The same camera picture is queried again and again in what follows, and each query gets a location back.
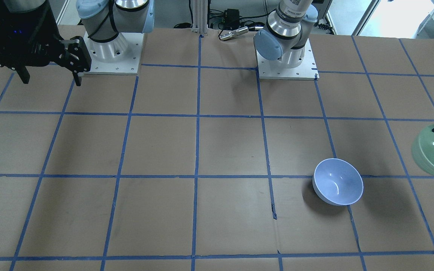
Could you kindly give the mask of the black idle gripper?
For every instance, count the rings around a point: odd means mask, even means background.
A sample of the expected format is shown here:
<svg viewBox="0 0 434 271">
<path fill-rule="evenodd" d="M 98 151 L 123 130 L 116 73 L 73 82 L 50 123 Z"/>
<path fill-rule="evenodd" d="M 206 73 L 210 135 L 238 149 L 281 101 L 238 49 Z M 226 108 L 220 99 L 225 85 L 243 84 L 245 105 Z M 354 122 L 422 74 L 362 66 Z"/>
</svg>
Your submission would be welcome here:
<svg viewBox="0 0 434 271">
<path fill-rule="evenodd" d="M 0 0 L 0 67 L 13 69 L 29 84 L 26 66 L 50 62 L 68 69 L 81 86 L 92 59 L 82 36 L 63 40 L 48 0 Z"/>
</svg>

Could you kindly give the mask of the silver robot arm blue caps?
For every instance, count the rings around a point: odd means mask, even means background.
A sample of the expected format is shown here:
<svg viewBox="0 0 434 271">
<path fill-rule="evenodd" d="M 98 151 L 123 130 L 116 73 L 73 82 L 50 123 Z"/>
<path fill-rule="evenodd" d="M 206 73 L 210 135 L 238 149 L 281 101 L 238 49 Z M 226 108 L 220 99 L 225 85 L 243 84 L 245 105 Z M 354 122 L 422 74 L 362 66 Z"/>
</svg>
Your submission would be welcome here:
<svg viewBox="0 0 434 271">
<path fill-rule="evenodd" d="M 56 63 L 81 76 L 92 60 L 118 61 L 128 51 L 124 33 L 149 33 L 154 28 L 152 0 L 78 0 L 76 8 L 88 36 L 64 39 L 48 0 L 0 0 L 0 67 L 18 74 L 23 84 L 28 67 Z"/>
</svg>

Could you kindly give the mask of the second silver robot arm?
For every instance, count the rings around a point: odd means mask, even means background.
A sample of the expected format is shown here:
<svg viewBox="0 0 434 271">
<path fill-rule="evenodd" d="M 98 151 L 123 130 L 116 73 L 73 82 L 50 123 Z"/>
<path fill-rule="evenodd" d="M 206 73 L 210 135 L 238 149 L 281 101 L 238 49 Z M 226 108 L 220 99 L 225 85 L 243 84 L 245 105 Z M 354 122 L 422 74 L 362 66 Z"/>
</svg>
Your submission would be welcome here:
<svg viewBox="0 0 434 271">
<path fill-rule="evenodd" d="M 310 0 L 281 0 L 254 36 L 258 70 L 264 79 L 319 78 L 309 36 L 318 11 Z"/>
</svg>

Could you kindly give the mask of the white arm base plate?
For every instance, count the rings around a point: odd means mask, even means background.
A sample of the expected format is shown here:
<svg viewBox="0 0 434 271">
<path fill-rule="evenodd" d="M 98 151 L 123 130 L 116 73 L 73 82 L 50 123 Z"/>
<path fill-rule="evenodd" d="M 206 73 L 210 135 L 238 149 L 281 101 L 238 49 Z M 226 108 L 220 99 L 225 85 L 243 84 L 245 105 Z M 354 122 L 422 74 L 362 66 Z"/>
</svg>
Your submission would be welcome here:
<svg viewBox="0 0 434 271">
<path fill-rule="evenodd" d="M 145 37 L 144 33 L 119 33 L 113 41 L 97 43 L 85 33 L 83 39 L 92 58 L 85 74 L 138 75 Z"/>
</svg>

